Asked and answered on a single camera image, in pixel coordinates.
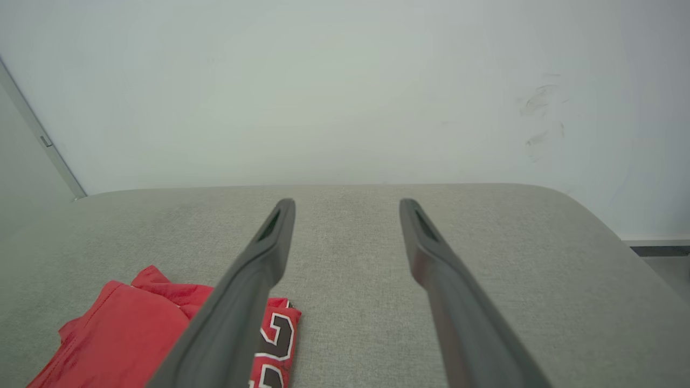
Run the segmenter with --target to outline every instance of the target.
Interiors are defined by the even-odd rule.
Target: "jersey number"
[[[275,329],[275,338],[271,339],[268,337],[262,328],[261,338],[259,339],[259,350],[256,356],[285,361],[290,358],[290,353],[293,350],[293,339],[295,337],[293,323],[290,321],[289,317],[273,313],[270,317],[270,327]]]
[[[249,388],[254,388],[252,380],[249,380]],[[259,388],[283,388],[283,375],[280,370],[272,365],[263,364]]]

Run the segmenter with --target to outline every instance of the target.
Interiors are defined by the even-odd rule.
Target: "scuff mark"
[[[577,188],[577,186],[575,186],[575,185],[567,184],[567,185],[565,185],[563,193],[566,193],[567,195],[570,195],[572,197],[576,188]]]
[[[558,85],[543,85],[534,90],[532,97],[520,109],[522,116],[532,116],[540,109],[549,105],[549,99],[553,92],[558,89]]]
[[[529,153],[529,160],[532,163],[536,163],[542,159],[542,156],[539,155],[538,153]]]
[[[530,137],[529,140],[527,140],[527,143],[525,143],[525,145],[527,145],[528,147],[532,147],[532,146],[536,146],[539,143],[543,143],[546,141],[546,136],[548,136],[548,135],[549,135],[549,131],[545,130],[544,132],[542,132],[538,135],[534,135],[534,136]]]

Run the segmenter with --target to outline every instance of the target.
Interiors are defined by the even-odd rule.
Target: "red shirt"
[[[170,283],[154,266],[132,285],[108,282],[83,316],[59,330],[61,345],[29,387],[143,387],[213,291]],[[268,300],[251,387],[287,387],[301,312]]]

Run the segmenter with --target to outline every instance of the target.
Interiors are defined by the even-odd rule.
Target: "white wall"
[[[685,0],[5,0],[87,193],[523,182],[690,238]]]

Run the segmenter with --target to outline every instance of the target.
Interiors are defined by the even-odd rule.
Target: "floor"
[[[690,304],[690,257],[642,258],[678,295]]]

